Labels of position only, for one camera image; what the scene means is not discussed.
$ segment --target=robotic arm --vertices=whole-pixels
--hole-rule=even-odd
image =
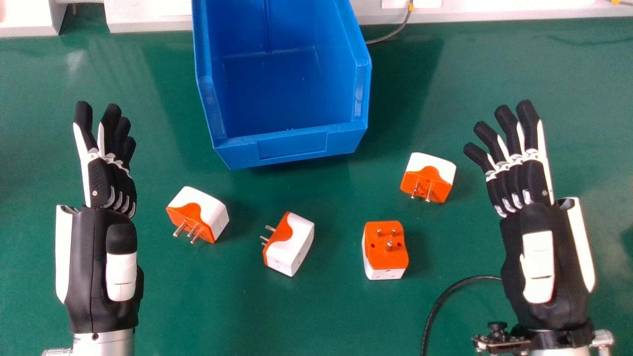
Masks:
[[[464,147],[483,170],[501,217],[501,279],[518,320],[510,334],[495,323],[489,336],[473,341],[479,353],[589,355],[597,332],[587,303],[596,276],[580,201],[554,197],[543,124],[532,103],[519,103],[517,115],[505,105],[494,113],[506,141],[485,122],[475,125],[490,153],[473,143]]]
[[[130,122],[110,104],[92,135],[92,108],[77,103],[73,131],[82,167],[85,206],[57,206],[56,293],[66,306],[72,348],[42,355],[134,354],[134,328],[143,296],[137,235],[131,218],[136,188],[130,159],[136,143]]]

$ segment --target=orange and white plug adapter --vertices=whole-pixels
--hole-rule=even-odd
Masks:
[[[365,275],[372,281],[400,279],[409,266],[400,221],[370,221],[363,231]]]
[[[315,235],[315,223],[295,213],[286,212],[277,227],[266,225],[273,234],[260,236],[264,246],[264,264],[289,277],[306,258]]]
[[[406,166],[400,190],[411,199],[423,198],[427,203],[444,203],[453,188],[457,166],[442,158],[413,152]]]
[[[191,243],[203,239],[215,243],[229,223],[227,207],[216,198],[192,187],[184,187],[167,205],[167,214],[178,228],[173,233],[177,238],[183,231]]]

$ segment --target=black cable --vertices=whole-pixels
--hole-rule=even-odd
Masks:
[[[386,35],[384,35],[382,37],[378,37],[376,39],[365,41],[365,44],[374,44],[374,43],[382,42],[382,41],[384,41],[386,39],[390,39],[391,37],[394,37],[395,35],[397,35],[400,31],[402,31],[404,26],[406,26],[406,24],[409,22],[409,18],[411,17],[411,13],[412,12],[413,12],[413,0],[409,0],[409,9],[406,11],[406,17],[404,18],[404,21],[402,22],[402,24],[400,26],[398,26],[397,29],[389,32],[388,34],[386,34]]]
[[[433,304],[433,308],[431,308],[431,312],[429,313],[429,318],[427,319],[427,325],[424,327],[424,334],[422,335],[422,352],[420,352],[421,356],[427,356],[427,347],[429,346],[429,334],[431,333],[431,327],[433,326],[433,321],[437,316],[437,312],[442,307],[444,302],[455,292],[456,290],[464,287],[467,284],[476,281],[482,281],[485,279],[492,279],[495,281],[500,281],[501,278],[497,276],[472,276],[468,278],[464,278],[461,281],[454,283],[452,286],[446,288],[446,290],[439,296],[436,303]]]

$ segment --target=blue plastic bin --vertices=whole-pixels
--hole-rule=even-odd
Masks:
[[[196,78],[230,169],[352,153],[371,59],[349,0],[193,0]]]

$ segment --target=green tabletop surface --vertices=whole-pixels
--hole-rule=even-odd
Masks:
[[[392,27],[369,27],[367,38]],[[546,128],[556,196],[578,196],[598,275],[589,315],[633,348],[633,22],[630,18],[411,25],[370,47],[369,129],[356,153],[230,171],[211,147],[191,32],[110,34],[103,7],[67,15],[59,37],[0,41],[0,355],[68,347],[54,289],[56,204],[83,202],[75,103],[118,103],[137,141],[134,224],[145,297],[136,352],[159,355],[416,355],[451,283],[499,274],[499,219],[462,153],[479,120],[531,99]],[[457,164],[443,205],[399,191],[411,152]],[[218,243],[175,239],[165,212],[182,186],[223,201]],[[290,278],[263,265],[258,239],[286,211],[315,239]],[[361,236],[400,220],[410,265],[369,281]],[[501,284],[455,294],[429,355],[474,354],[486,323],[516,318]]]

